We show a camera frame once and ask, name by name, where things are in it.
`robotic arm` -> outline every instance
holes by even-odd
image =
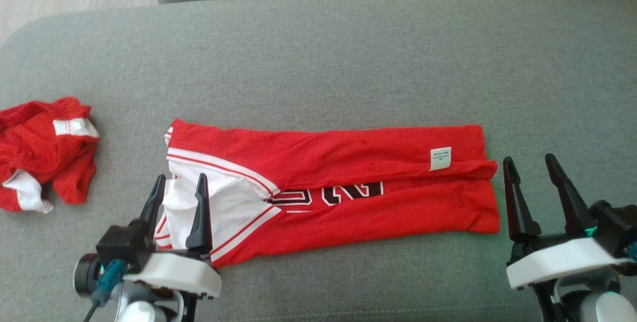
[[[555,156],[544,159],[562,202],[563,234],[541,234],[512,158],[503,162],[514,242],[507,263],[511,288],[532,288],[544,322],[637,322],[635,309],[619,294],[619,275],[637,273],[637,207],[613,208],[601,200],[588,209]]]
[[[159,176],[139,218],[128,226],[111,226],[96,245],[97,254],[84,255],[75,267],[76,292],[93,302],[85,322],[111,297],[118,299],[115,322],[193,322],[197,301],[219,296],[221,278],[209,258],[207,179],[200,175],[186,250],[159,251],[153,243],[165,184],[166,177]]]

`red jersey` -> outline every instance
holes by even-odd
[[[440,231],[497,233],[479,125],[254,131],[173,122],[175,175],[155,240],[184,248],[200,173],[209,180],[216,267],[255,256]]]

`gray sofa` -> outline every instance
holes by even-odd
[[[563,229],[543,155],[589,203],[635,202],[637,0],[205,0],[64,14],[0,48],[0,108],[74,95],[102,134],[89,201],[0,212],[3,321],[79,321],[78,258],[141,208],[184,120],[252,129],[477,123],[510,155],[544,233]],[[441,233],[221,270],[197,320],[539,321],[501,233]],[[634,281],[624,292],[637,302]],[[114,306],[96,322],[113,320]]]

